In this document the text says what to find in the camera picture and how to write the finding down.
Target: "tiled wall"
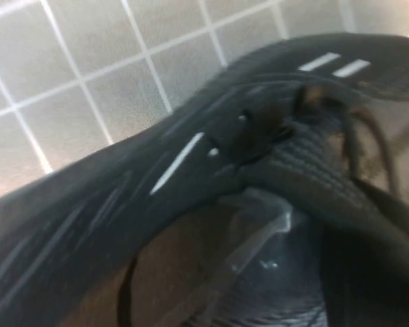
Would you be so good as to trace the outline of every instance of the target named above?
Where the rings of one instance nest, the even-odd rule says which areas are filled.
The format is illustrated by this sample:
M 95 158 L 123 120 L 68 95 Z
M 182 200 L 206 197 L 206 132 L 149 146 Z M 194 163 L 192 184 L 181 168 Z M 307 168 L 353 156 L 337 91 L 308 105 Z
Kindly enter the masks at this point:
M 147 128 L 241 55 L 409 35 L 409 0 L 0 0 L 0 196 Z

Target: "black sneaker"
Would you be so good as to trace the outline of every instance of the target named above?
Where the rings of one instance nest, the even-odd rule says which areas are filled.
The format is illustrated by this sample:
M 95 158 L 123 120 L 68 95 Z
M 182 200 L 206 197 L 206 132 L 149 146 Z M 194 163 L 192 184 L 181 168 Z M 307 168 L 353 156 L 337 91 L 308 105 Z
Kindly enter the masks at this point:
M 409 206 L 373 99 L 409 103 L 409 39 L 282 42 L 1 199 L 0 327 L 409 326 Z

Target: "tile grout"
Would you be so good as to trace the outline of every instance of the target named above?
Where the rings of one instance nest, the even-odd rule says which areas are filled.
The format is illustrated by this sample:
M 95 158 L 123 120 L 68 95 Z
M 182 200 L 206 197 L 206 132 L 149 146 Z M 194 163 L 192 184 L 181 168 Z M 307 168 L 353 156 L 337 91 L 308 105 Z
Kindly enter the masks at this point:
M 91 107 L 91 110 L 95 116 L 95 119 L 97 120 L 102 133 L 104 134 L 104 137 L 106 138 L 106 141 L 108 142 L 108 144 L 113 144 L 114 141 L 112 139 L 112 136 L 110 135 L 108 128 L 106 126 L 106 123 L 104 122 L 103 116 L 100 113 L 97 104 L 95 103 L 91 93 L 88 90 L 88 87 L 86 86 L 85 82 L 82 79 L 82 74 L 80 73 L 80 70 L 77 67 L 77 64 L 70 52 L 70 49 L 68 48 L 65 39 L 62 36 L 62 32 L 59 28 L 59 25 L 57 24 L 55 15 L 53 14 L 53 11 L 50 7 L 50 5 L 48 4 L 48 0 L 40 0 L 42 7 L 44 8 L 44 11 L 48 17 L 48 20 L 50 21 L 50 24 L 52 25 L 53 31 L 55 32 L 57 41 L 59 42 L 59 45 L 65 55 L 65 58 L 68 61 L 68 64 L 70 65 L 74 75 L 77 77 L 77 82 L 79 84 L 79 86 L 81 87 L 85 97 L 87 98 L 87 101 Z
M 277 32 L 280 34 L 280 37 L 283 40 L 287 40 L 289 38 L 289 32 L 284 17 L 282 15 L 282 11 L 280 10 L 279 5 L 280 2 L 281 1 L 269 0 L 270 10 L 271 15 L 273 16 L 275 26 L 277 27 Z
M 357 31 L 356 21 L 350 0 L 338 0 L 338 8 L 346 32 L 355 33 Z
M 215 52 L 218 56 L 219 62 L 223 67 L 227 67 L 226 55 L 224 54 L 223 48 L 219 43 L 218 36 L 215 32 L 215 27 L 212 24 L 211 17 L 209 16 L 205 0 L 198 0 L 198 5 L 200 6 L 200 11 L 202 12 L 206 26 L 209 28 L 209 34 L 211 35 L 212 44 L 215 48 Z
M 15 101 L 12 98 L 8 88 L 6 87 L 4 81 L 0 77 L 0 91 L 3 94 L 3 96 L 6 99 L 6 102 L 8 106 L 10 107 L 10 111 L 13 112 L 16 116 L 16 119 L 19 123 L 19 125 L 22 128 L 23 133 L 26 135 L 28 138 L 28 141 L 30 145 L 32 146 L 32 149 L 35 151 L 35 154 L 40 162 L 40 165 L 45 173 L 52 172 L 53 169 L 50 165 L 50 163 L 47 160 L 46 155 L 44 154 L 43 150 L 41 149 L 41 146 L 39 142 L 36 140 L 35 135 L 33 134 L 31 128 L 27 125 L 26 121 L 24 118 L 21 116 L 21 113 L 18 111 L 18 108 L 16 107 Z
M 34 5 L 38 2 L 40 2 L 40 0 L 17 0 L 0 5 L 0 18 L 24 9 L 30 5 Z
M 214 28 L 220 28 L 223 26 L 226 26 L 232 22 L 236 22 L 237 20 L 240 20 L 242 18 L 251 16 L 252 14 L 255 14 L 257 12 L 261 12 L 263 10 L 266 10 L 267 8 L 270 7 L 269 2 L 261 3 L 260 5 L 255 5 L 253 7 L 250 7 L 246 10 L 243 10 L 241 12 L 237 12 L 236 14 L 230 15 L 229 17 L 225 17 L 215 23 L 213 23 Z
M 160 96 L 162 98 L 162 101 L 163 101 L 163 103 L 165 105 L 165 108 L 168 111 L 168 113 L 171 114 L 172 113 L 172 108 L 171 108 L 170 101 L 168 100 L 168 96 L 167 96 L 167 94 L 165 92 L 164 85 L 162 85 L 162 81 L 161 81 L 159 75 L 157 74 L 156 68 L 155 68 L 155 66 L 153 64 L 153 60 L 150 57 L 149 50 L 148 50 L 148 48 L 147 48 L 147 46 L 146 46 L 146 44 L 144 42 L 144 38 L 142 37 L 142 34 L 141 34 L 140 29 L 138 27 L 138 23 L 136 22 L 136 19 L 135 19 L 134 15 L 133 15 L 133 11 L 132 11 L 129 3 L 127 2 L 127 0 L 121 0 L 121 3 L 123 5 L 123 7 L 124 7 L 124 10 L 125 10 L 127 16 L 129 17 L 130 24 L 132 25 L 132 28 L 133 28 L 133 30 L 135 32 L 136 39 L 138 40 L 138 43 L 139 43 L 139 45 L 141 47 L 141 52 L 144 55 L 144 59 L 147 62 L 147 65 L 150 68 L 151 75 L 153 76 L 153 79 L 155 80 L 157 90 L 159 91 L 159 94 L 160 94 Z
M 213 23 L 216 27 L 223 27 L 225 25 L 228 25 L 232 22 L 235 22 L 237 20 L 240 20 L 242 18 L 245 18 L 251 14 L 255 14 L 256 12 L 259 12 L 261 10 L 266 9 L 267 7 L 269 7 L 269 5 L 264 6 L 263 4 L 261 5 L 257 5 L 254 7 L 251 7 L 247 10 L 243 10 L 242 12 L 236 13 L 232 16 L 223 18 L 222 20 L 220 20 L 219 22 Z M 157 53 L 160 53 L 162 51 L 168 50 L 169 48 L 172 48 L 173 46 L 176 46 L 178 44 L 181 44 L 183 42 L 189 41 L 194 39 L 195 37 L 201 36 L 205 33 L 209 32 L 209 28 L 207 27 L 203 27 L 200 29 L 197 29 L 195 31 L 183 34 L 179 37 L 176 37 L 174 39 L 171 39 L 167 42 L 164 42 L 162 44 L 159 44 L 157 46 L 154 46 L 150 49 L 148 49 L 149 55 L 153 56 L 156 55 Z M 122 59 L 120 61 L 117 61 L 116 63 L 113 63 L 112 65 L 108 65 L 106 67 L 103 67 L 95 72 L 91 72 L 86 74 L 85 76 L 82 76 L 82 80 L 84 82 L 88 82 L 90 80 L 92 80 L 93 78 L 99 78 L 102 76 L 105 76 L 106 74 L 109 74 L 117 69 L 120 69 L 122 67 L 125 67 L 126 65 L 129 65 L 130 63 L 134 63 L 137 62 L 139 60 L 144 59 L 145 56 L 143 54 L 137 54 L 131 57 L 128 57 L 126 59 Z M 64 83 L 62 85 L 59 85 L 58 87 L 49 89 L 47 91 L 44 91 L 42 93 L 39 93 L 37 95 L 34 95 L 33 97 L 27 98 L 22 100 L 21 102 L 16 103 L 16 107 L 17 108 L 22 108 L 25 106 L 28 106 L 29 104 L 34 104 L 38 101 L 41 101 L 43 99 L 46 99 L 47 97 L 53 96 L 57 93 L 60 93 L 62 91 L 66 91 L 67 89 L 70 89 L 71 87 L 75 87 L 78 86 L 80 84 L 80 81 L 78 79 L 72 80 L 70 82 Z M 10 108 L 4 108 L 4 109 L 0 109 L 0 116 L 3 116 L 4 114 L 7 114 L 10 112 Z

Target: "shoelace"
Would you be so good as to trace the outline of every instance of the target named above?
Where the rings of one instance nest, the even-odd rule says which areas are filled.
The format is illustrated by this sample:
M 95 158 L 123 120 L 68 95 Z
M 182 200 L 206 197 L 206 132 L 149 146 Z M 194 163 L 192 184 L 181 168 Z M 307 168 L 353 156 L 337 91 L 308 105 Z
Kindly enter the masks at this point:
M 307 124 L 316 124 L 332 114 L 341 124 L 344 135 L 343 156 L 348 160 L 348 171 L 352 178 L 359 178 L 361 146 L 358 139 L 354 121 L 364 124 L 374 137 L 378 145 L 381 160 L 387 175 L 389 191 L 398 196 L 397 173 L 393 163 L 387 139 L 375 117 L 364 106 L 349 108 L 343 103 L 324 95 L 320 87 L 301 87 L 293 103 L 292 116 L 296 121 Z M 132 279 L 137 265 L 138 256 L 134 258 L 127 268 L 123 283 L 117 297 L 117 323 L 118 327 L 132 327 Z

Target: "white stripe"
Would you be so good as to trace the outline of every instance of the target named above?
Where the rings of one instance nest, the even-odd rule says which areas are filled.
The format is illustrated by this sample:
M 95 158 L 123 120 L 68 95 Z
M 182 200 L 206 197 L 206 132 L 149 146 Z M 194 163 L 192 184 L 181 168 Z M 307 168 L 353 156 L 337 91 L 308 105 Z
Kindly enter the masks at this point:
M 165 105 L 165 108 L 168 111 L 168 113 L 172 113 L 171 104 L 170 104 L 170 101 L 168 100 L 168 96 L 167 96 L 167 94 L 165 92 L 164 85 L 162 85 L 162 81 L 161 81 L 159 75 L 157 75 L 155 65 L 153 64 L 153 61 L 151 60 L 151 57 L 150 57 L 150 54 L 149 54 L 149 49 L 147 48 L 147 46 L 146 46 L 146 44 L 144 42 L 144 38 L 142 37 L 142 34 L 141 34 L 140 30 L 139 30 L 138 23 L 136 22 L 136 19 L 134 17 L 132 9 L 131 9 L 131 7 L 129 5 L 129 2 L 127 0 L 121 0 L 121 3 L 123 5 L 123 8 L 124 8 L 127 16 L 129 17 L 130 24 L 132 26 L 132 29 L 135 32 L 136 40 L 138 41 L 138 43 L 139 43 L 139 45 L 141 47 L 141 51 L 142 51 L 142 54 L 144 55 L 144 58 L 145 58 L 145 61 L 147 62 L 147 65 L 149 65 L 151 75 L 152 75 L 153 79 L 155 80 L 157 90 L 159 91 L 159 94 L 160 94 L 160 96 L 162 98 L 162 101 L 163 101 L 163 103 Z
M 165 173 L 162 174 L 162 176 L 159 178 L 159 180 L 156 182 L 155 186 L 153 189 L 150 191 L 150 195 L 154 194 L 158 189 L 160 189 L 162 186 L 165 185 L 166 182 L 168 182 L 168 179 L 175 173 L 177 168 L 182 164 L 183 160 L 189 155 L 189 153 L 192 151 L 192 149 L 196 146 L 198 141 L 204 136 L 205 133 L 197 133 L 182 149 L 182 151 L 179 152 L 177 155 L 176 159 L 170 164 L 168 169 L 165 171 Z
M 19 0 L 6 3 L 5 5 L 0 6 L 0 18 L 16 12 L 17 10 L 23 9 L 28 5 L 33 5 L 34 3 L 39 2 L 40 0 Z
M 330 63 L 331 61 L 334 61 L 341 56 L 337 53 L 332 53 L 328 52 L 321 57 L 318 57 L 317 59 L 314 59 L 313 61 L 310 61 L 309 63 L 305 63 L 304 65 L 299 67 L 299 70 L 303 72 L 310 72 L 320 66 L 325 65 L 326 63 Z
M 357 59 L 338 69 L 336 72 L 333 72 L 333 75 L 340 78 L 349 77 L 369 65 L 371 65 L 369 61 Z
M 215 52 L 217 53 L 219 62 L 222 64 L 223 67 L 227 66 L 226 56 L 224 55 L 224 51 L 219 44 L 217 33 L 215 32 L 215 27 L 212 25 L 211 17 L 206 8 L 205 0 L 198 0 L 198 4 L 200 6 L 200 10 L 202 12 L 204 21 L 206 22 L 206 26 L 209 28 L 209 34 L 211 35 L 211 40 L 213 43 L 213 47 L 215 48 Z

